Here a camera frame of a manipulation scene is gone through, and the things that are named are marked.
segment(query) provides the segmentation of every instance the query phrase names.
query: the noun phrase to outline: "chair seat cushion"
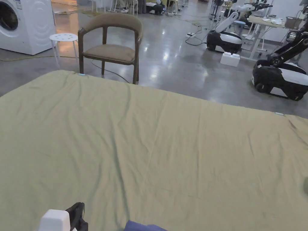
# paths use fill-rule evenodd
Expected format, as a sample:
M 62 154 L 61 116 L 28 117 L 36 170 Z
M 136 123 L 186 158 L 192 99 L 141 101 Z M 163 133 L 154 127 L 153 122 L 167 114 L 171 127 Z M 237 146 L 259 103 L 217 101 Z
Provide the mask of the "chair seat cushion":
M 83 54 L 99 59 L 112 59 L 128 63 L 135 59 L 135 51 L 132 48 L 114 44 L 103 44 L 92 47 Z

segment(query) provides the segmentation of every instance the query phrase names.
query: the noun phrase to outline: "washing machine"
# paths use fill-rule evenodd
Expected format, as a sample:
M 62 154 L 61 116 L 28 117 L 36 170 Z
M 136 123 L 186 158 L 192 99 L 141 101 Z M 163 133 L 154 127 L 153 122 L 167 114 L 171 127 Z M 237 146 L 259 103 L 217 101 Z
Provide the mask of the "washing machine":
M 0 48 L 35 55 L 52 48 L 51 0 L 0 0 Z

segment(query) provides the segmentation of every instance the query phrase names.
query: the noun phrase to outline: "white box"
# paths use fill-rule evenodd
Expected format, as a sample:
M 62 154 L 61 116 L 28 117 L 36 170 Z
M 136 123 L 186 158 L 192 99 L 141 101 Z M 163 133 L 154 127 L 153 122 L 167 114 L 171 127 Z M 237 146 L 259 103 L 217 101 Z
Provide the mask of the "white box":
M 229 66 L 233 66 L 233 67 L 237 67 L 238 63 L 240 62 L 240 56 L 237 54 L 231 54 L 228 52 L 225 52 L 222 54 L 220 63 L 221 64 L 225 64 L 225 65 L 229 65 Z

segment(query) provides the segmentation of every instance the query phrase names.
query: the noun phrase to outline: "wooden chair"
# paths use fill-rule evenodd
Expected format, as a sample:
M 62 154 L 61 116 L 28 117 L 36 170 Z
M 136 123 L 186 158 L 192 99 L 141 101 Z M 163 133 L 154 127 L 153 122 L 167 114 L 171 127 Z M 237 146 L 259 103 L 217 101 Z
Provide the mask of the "wooden chair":
M 106 44 L 108 27 L 121 27 L 135 32 L 135 50 L 114 44 Z M 103 44 L 83 51 L 83 36 L 97 28 L 103 28 Z M 86 26 L 78 31 L 79 44 L 79 68 L 84 74 L 83 58 L 102 61 L 102 75 L 105 70 L 105 62 L 123 65 L 134 65 L 133 84 L 139 81 L 139 47 L 143 36 L 141 21 L 129 14 L 106 13 L 94 17 Z

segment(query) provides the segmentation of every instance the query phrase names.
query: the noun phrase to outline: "basket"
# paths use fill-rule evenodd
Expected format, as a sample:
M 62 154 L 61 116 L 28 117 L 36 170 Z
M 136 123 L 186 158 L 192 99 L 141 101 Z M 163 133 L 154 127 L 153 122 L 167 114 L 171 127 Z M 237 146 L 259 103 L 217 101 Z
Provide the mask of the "basket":
M 301 24 L 302 19 L 295 18 L 295 17 L 287 17 L 285 28 L 291 29 L 291 30 L 298 30 L 299 24 Z

